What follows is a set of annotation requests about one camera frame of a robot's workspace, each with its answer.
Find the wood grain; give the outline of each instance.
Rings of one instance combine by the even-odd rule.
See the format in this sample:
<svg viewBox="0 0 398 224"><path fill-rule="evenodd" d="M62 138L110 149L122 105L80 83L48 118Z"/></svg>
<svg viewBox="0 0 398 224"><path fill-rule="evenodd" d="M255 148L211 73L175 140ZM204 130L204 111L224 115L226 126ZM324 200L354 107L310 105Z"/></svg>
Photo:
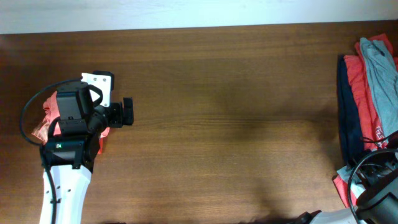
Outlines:
<svg viewBox="0 0 398 224"><path fill-rule="evenodd" d="M45 85L116 75L136 122L97 157L82 223L237 223L343 204L336 62L397 21L0 35L0 222L38 223L42 168L19 113ZM44 117L42 96L25 117Z"/></svg>

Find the black cable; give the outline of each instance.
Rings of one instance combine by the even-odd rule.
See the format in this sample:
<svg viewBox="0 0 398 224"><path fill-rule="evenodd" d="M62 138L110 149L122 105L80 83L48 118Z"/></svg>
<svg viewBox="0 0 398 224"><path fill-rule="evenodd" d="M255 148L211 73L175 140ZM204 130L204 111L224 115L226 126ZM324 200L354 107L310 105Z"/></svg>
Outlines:
<svg viewBox="0 0 398 224"><path fill-rule="evenodd" d="M347 183L347 184L348 184L348 190L347 190L348 204L349 204L349 209L351 210L351 212L352 212L352 214L353 214L353 216L354 216L355 221L356 221L357 224L360 224L360 223L359 223L359 218L358 218L358 216L356 215L355 208L354 208L354 205L353 205L353 200L352 200L352 198L351 198L351 184L353 183L354 175L355 175L356 172L358 171L359 167L361 167L361 165L362 165L366 160L368 160L370 157L373 157L373 156L375 156L375 155L382 154L382 153L387 153L387 152L398 153L398 149L382 149L382 150L380 150L380 151L374 151L374 152L369 153L368 155L366 155L365 157L363 157L363 158L358 162L358 164L355 166L353 172L352 172L351 175L349 176L348 183Z"/></svg>
<svg viewBox="0 0 398 224"><path fill-rule="evenodd" d="M22 137L23 137L27 142L29 142L29 143L31 143L31 144L33 144L33 145L35 145L35 146L40 146L40 145L41 145L41 143L33 142L31 139L29 139L29 138L26 136L26 134L25 134L25 132L24 132L24 129L23 129L23 127L22 127L23 119L24 119L24 114L25 114L25 111L26 111L26 109L28 108L28 106L33 102L33 100L34 100L36 97L38 97L40 94L42 94L42 93L45 92L46 90L49 90L49 89L51 89L51 88L53 88L53 87L55 87L55 86L57 86L57 85L61 85L61 84L64 84L64 83L69 83L69 82L77 82L77 81L80 82L81 80L80 80L79 78L76 78L76 79L64 80L64 81L61 81L61 82L57 82L57 83L48 85L48 86L46 86L45 88L41 89L39 92L37 92L37 93L26 103L26 105L23 107L22 112L21 112L21 115L20 115L20 117L19 117L19 131L21 132Z"/></svg>
<svg viewBox="0 0 398 224"><path fill-rule="evenodd" d="M388 140L391 136L393 136L395 134L398 134L398 131L395 131L392 134L390 134L389 136L387 136L385 138L382 138L382 139L379 139L377 141L373 141L372 139L367 138L367 137L361 137L361 140L362 140L362 142L365 142L365 143L378 143L378 142L382 142L382 141Z"/></svg>
<svg viewBox="0 0 398 224"><path fill-rule="evenodd" d="M385 169L389 169L390 171L393 171L390 167L388 167L388 166L383 166L383 165L380 165L380 164L362 164L362 166L380 167L380 168L385 168Z"/></svg>
<svg viewBox="0 0 398 224"><path fill-rule="evenodd" d="M47 161L45 160L45 157L44 157L44 148L43 148L43 145L41 144L41 143L37 143L37 142L33 142L31 139L29 139L28 137L27 137L27 135L25 134L25 132L24 132L24 129L23 129L23 126L22 126L22 124L23 124L23 119L24 119L24 114L25 114L25 111L26 111L26 109L28 108L28 106L33 102L33 100L36 98L36 97L38 97L40 94L42 94L43 92L45 92L46 90L49 90L49 89L51 89L51 88L53 88L53 87L55 87L55 86L57 86L57 85L61 85L61 84L64 84L64 83L70 83L70 82L80 82L81 80L79 79L79 78L76 78L76 79L72 79L72 80L64 80L64 81L61 81L61 82L57 82L57 83L54 83L54 84L51 84L51 85L48 85L48 86L46 86L45 88L43 88L43 89L41 89L39 92L37 92L27 103L26 103L26 105L23 107L23 109L22 109L22 112L21 112L21 116L19 117L19 131L21 132L21 135L22 135L22 137L27 141L27 142L29 142L29 143L31 143L31 144L33 144L33 145L35 145L35 146L39 146L40 147L40 149L39 149L39 151L40 151L40 158L41 158L41 160L42 160L42 163L43 163L43 167L44 167L44 171L45 171L45 173L47 174L47 177L49 178L49 182L50 182L50 186L51 186L51 194L52 194L52 218L51 218L51 224L55 224L55 222L57 221L57 194L56 194L56 192L55 192L55 184L54 184L54 180L53 180L53 178L52 178L52 175L51 175L51 172L50 172L50 167L49 167L49 165L47 164Z"/></svg>

